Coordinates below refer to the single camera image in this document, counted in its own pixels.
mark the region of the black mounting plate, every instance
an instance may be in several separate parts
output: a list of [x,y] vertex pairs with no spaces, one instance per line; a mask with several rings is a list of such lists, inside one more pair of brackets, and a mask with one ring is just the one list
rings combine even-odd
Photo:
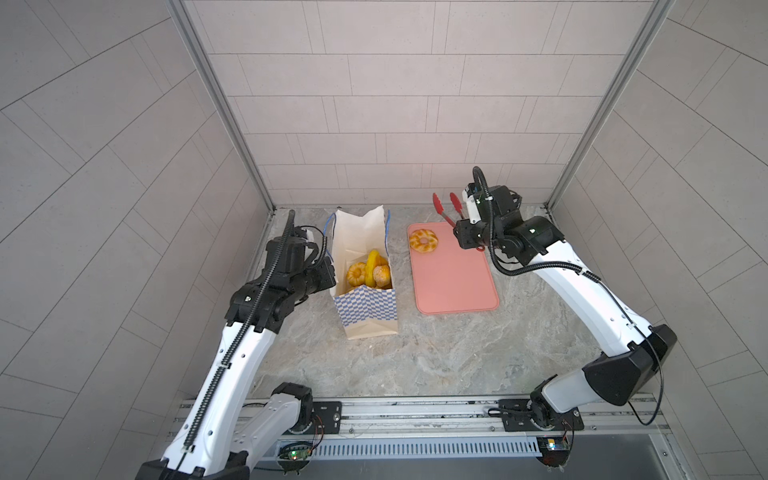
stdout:
[[[326,435],[335,435],[341,429],[341,402],[312,402],[312,413],[320,417],[322,425],[318,425],[317,434],[323,430]],[[284,435],[312,435],[314,428],[310,426],[306,432],[291,432],[286,430]]]
[[[530,418],[523,418],[522,416],[515,418],[504,412],[505,409],[518,410],[520,413],[527,412],[528,399],[501,399],[498,401],[498,407],[502,409],[502,423],[504,424],[505,432],[546,432],[546,430],[541,430],[537,427]],[[584,430],[584,422],[581,420],[578,408],[555,416],[553,431],[563,429],[563,420],[571,426],[569,429]]]

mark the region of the tiled wall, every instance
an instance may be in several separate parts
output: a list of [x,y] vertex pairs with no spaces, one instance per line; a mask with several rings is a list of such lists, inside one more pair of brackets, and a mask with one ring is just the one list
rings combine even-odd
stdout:
[[276,203],[412,204],[547,200],[650,2],[186,5]]
[[0,2],[0,478],[133,478],[266,208],[159,0]]
[[768,478],[767,31],[762,0],[678,0],[554,209],[677,333],[664,393],[699,480]]

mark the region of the checkered paper bag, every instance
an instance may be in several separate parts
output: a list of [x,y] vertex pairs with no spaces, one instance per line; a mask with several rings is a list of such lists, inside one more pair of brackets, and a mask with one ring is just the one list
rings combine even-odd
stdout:
[[338,210],[333,228],[331,257],[336,270],[336,286],[330,292],[341,317],[347,339],[397,334],[397,302],[395,279],[392,289],[381,290],[369,286],[352,287],[346,272],[357,262],[365,262],[368,253],[376,249],[389,259],[386,248],[389,231],[389,212],[384,206],[374,208],[362,217]]

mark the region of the pink tray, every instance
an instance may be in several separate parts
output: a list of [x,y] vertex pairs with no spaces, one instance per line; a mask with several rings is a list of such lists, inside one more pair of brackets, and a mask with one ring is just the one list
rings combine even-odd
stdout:
[[436,315],[496,309],[498,294],[485,252],[463,250],[446,222],[414,223],[408,227],[408,236],[421,228],[435,232],[438,246],[429,253],[409,248],[419,312]]

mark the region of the donut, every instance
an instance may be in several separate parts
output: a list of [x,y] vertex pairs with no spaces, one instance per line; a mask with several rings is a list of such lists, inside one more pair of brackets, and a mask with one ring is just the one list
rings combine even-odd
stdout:
[[414,230],[408,237],[408,243],[411,248],[419,253],[428,253],[437,248],[437,235],[435,232],[427,229]]
[[392,274],[389,272],[389,267],[386,265],[379,265],[373,269],[373,279],[376,281],[378,288],[384,288],[392,282]]
[[346,272],[346,281],[352,288],[363,285],[366,282],[366,265],[363,262],[352,265]]

